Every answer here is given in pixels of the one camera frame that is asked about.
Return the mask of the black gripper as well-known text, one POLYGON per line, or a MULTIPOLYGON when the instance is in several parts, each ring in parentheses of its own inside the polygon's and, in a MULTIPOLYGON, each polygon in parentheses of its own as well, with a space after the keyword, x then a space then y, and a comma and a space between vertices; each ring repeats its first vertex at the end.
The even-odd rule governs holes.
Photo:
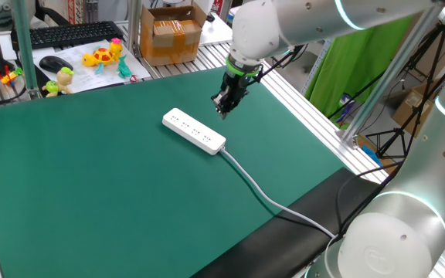
POLYGON ((246 95, 246 88, 251 81, 248 76, 225 72, 222 78, 221 91, 211 96, 216 112, 221 120, 225 120, 246 95))

